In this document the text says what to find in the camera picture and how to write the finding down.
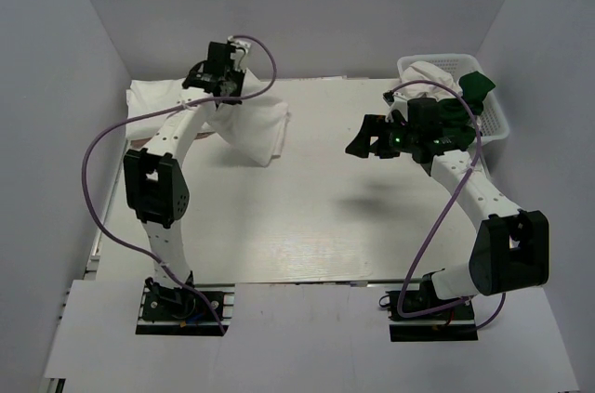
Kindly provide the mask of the white shirt red logo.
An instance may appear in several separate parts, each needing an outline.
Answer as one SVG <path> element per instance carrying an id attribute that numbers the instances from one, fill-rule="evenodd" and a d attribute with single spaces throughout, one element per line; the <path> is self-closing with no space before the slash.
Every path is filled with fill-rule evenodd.
<path id="1" fill-rule="evenodd" d="M 220 104 L 202 127 L 215 133 L 237 151 L 266 167 L 282 155 L 289 105 L 273 89 L 242 104 Z"/>

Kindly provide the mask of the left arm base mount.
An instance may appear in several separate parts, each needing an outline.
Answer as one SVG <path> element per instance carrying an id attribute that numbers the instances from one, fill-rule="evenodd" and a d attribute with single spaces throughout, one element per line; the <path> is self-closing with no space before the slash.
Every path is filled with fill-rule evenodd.
<path id="1" fill-rule="evenodd" d="M 136 324 L 137 335 L 215 336 L 231 323 L 234 289 L 209 287 L 196 293 L 145 281 Z"/>

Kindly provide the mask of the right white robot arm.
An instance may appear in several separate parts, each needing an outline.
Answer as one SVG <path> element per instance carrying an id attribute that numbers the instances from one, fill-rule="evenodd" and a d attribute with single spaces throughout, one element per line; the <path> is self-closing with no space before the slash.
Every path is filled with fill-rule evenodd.
<path id="1" fill-rule="evenodd" d="M 405 317 L 422 312 L 443 316 L 458 299 L 496 295 L 540 286 L 549 280 L 549 222 L 538 210 L 526 211 L 503 195 L 482 170 L 480 153 L 470 152 L 472 127 L 448 127 L 439 104 L 414 99 L 407 113 L 367 114 L 349 155 L 392 159 L 407 153 L 451 195 L 477 232 L 469 261 L 425 275 L 416 303 L 398 301 Z"/>

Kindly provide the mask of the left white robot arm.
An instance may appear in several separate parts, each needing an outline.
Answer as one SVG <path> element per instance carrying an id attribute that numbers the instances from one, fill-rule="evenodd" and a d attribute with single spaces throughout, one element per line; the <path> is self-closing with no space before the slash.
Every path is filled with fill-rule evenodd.
<path id="1" fill-rule="evenodd" d="M 240 97 L 250 47 L 232 37 L 225 43 L 210 43 L 206 60 L 194 65 L 181 84 L 181 110 L 167 115 L 154 136 L 124 158 L 127 204 L 147 234 L 150 252 L 158 257 L 153 281 L 171 288 L 164 304 L 178 318 L 194 312 L 197 298 L 192 290 L 179 285 L 193 285 L 181 232 L 181 219 L 190 203 L 182 164 L 195 137 L 218 107 L 214 101 L 191 103 L 199 98 Z"/>

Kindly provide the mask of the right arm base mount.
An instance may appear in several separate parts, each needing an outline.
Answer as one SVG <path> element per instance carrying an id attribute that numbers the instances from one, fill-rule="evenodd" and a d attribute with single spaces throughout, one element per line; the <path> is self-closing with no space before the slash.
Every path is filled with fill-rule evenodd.
<path id="1" fill-rule="evenodd" d="M 477 341 L 475 314 L 470 302 L 430 315 L 404 318 L 397 310 L 399 291 L 387 291 L 378 300 L 388 312 L 390 341 L 430 343 Z"/>

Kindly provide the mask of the plain white t shirt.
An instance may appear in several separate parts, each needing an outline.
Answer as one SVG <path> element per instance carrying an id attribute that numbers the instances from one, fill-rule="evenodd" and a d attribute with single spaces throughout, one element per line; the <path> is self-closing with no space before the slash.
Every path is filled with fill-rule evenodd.
<path id="1" fill-rule="evenodd" d="M 463 90 L 449 72 L 426 61 L 415 61 L 400 73 L 402 84 L 419 81 L 419 84 L 408 85 L 397 91 L 400 97 L 409 100 L 414 98 L 433 98 L 437 101 L 455 98 Z"/>

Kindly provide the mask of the dark green t shirt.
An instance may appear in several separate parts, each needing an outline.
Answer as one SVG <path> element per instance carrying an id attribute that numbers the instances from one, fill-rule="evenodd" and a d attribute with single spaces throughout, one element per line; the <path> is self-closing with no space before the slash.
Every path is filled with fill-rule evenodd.
<path id="1" fill-rule="evenodd" d="M 459 78 L 458 84 L 462 90 L 462 98 L 479 121 L 483 113 L 483 102 L 488 93 L 496 85 L 480 72 L 467 73 Z M 456 98 L 446 98 L 439 102 L 441 120 L 444 133 L 456 136 L 461 140 L 463 149 L 467 149 L 476 138 L 469 115 L 460 101 Z"/>

